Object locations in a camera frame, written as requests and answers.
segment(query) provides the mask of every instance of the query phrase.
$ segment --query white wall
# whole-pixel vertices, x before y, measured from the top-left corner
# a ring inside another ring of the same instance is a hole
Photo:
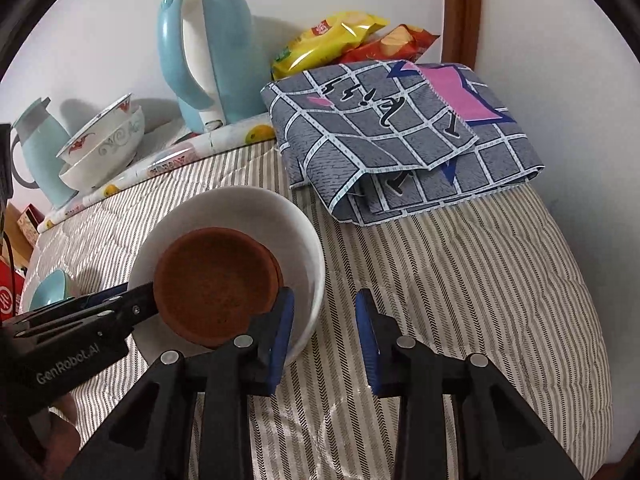
[[[0,121],[13,122],[37,97],[51,97],[49,111],[70,132],[126,92],[156,124],[177,116],[156,53],[161,0],[58,0],[23,44],[0,82]],[[338,10],[364,10],[442,32],[443,0],[247,0],[270,56],[304,29]],[[440,59],[440,42],[426,60]],[[21,173],[28,172],[17,153]],[[49,209],[41,192],[14,182],[14,202]]]
[[[534,185],[604,331],[617,461],[640,430],[640,64],[593,0],[484,0],[477,69],[546,164]]]

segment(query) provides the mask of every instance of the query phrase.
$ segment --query blue pitcher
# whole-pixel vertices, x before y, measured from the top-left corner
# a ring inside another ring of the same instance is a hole
[[[269,62],[245,0],[163,0],[158,52],[187,126],[204,133],[265,111]]]
[[[48,97],[35,100],[13,124],[17,135],[11,145],[12,173],[22,186],[28,189],[40,188],[53,207],[59,208],[78,192],[60,180],[60,170],[65,163],[56,158],[56,153],[69,141],[69,134],[47,112],[49,102]],[[15,169],[14,148],[18,140],[22,146],[24,161],[35,182],[26,182]]]

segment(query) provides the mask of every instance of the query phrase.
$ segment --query kettle handle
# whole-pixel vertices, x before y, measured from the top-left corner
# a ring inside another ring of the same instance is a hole
[[[162,0],[158,15],[158,53],[162,75],[180,99],[196,110],[214,105],[214,100],[187,67],[182,38],[182,0]]]
[[[14,174],[14,179],[17,180],[18,184],[20,184],[21,186],[27,189],[40,189],[40,186],[38,186],[38,184],[36,184],[35,181],[27,182],[18,174],[18,170],[15,169],[14,148],[15,148],[15,145],[18,143],[18,140],[19,140],[18,135],[16,134],[16,136],[14,137],[14,142],[11,143],[11,173]]]

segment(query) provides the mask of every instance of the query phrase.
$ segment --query brown plate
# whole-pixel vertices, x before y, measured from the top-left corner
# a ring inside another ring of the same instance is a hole
[[[158,312],[177,335],[215,348],[268,312],[280,266],[250,236],[222,227],[191,231],[162,254],[154,275]]]

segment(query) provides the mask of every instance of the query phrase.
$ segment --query chip bag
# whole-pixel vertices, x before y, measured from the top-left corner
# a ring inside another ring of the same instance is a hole
[[[423,28],[402,24],[384,38],[350,50],[336,62],[349,63],[367,59],[406,59],[415,62],[438,38],[439,36],[434,36]]]
[[[291,41],[271,64],[274,79],[324,66],[367,36],[388,25],[388,21],[364,12],[338,12]]]

